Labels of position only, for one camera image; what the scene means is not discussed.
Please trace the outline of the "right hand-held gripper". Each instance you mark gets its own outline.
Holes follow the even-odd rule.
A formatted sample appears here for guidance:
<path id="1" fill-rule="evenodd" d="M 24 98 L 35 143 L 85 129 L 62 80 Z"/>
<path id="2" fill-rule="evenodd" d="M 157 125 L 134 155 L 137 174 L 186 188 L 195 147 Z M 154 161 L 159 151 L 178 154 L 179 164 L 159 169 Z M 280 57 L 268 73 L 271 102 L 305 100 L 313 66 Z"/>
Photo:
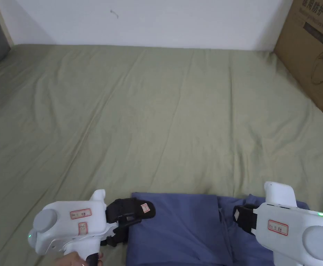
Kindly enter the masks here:
<path id="1" fill-rule="evenodd" d="M 233 221 L 273 251 L 274 265 L 323 266 L 323 212 L 299 208 L 289 185 L 267 181 L 264 190 L 260 206 L 234 206 Z"/>

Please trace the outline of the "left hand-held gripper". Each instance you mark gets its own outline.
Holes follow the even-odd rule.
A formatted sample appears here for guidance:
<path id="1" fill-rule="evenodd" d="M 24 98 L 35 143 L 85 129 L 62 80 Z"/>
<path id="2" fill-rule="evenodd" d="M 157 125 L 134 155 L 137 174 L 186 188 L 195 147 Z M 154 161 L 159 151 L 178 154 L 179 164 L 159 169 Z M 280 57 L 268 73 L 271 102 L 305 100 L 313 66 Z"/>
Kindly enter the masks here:
<path id="1" fill-rule="evenodd" d="M 126 244 L 131 226 L 156 215 L 150 201 L 124 198 L 106 206 L 104 198 L 105 190 L 98 189 L 88 201 L 56 201 L 46 205 L 34 218 L 29 245 L 41 256 L 77 252 L 88 265 L 96 266 L 100 246 Z M 142 220 L 116 223 L 128 217 Z"/>

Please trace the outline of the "person's left hand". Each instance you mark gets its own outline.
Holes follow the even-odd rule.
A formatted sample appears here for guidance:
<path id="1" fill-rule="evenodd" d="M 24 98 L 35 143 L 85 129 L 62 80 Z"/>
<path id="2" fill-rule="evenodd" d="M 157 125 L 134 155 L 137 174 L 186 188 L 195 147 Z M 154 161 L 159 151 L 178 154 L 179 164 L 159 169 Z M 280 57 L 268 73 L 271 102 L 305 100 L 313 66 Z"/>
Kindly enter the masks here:
<path id="1" fill-rule="evenodd" d="M 88 266 L 89 263 L 83 260 L 77 252 L 63 255 L 54 261 L 54 266 Z"/>

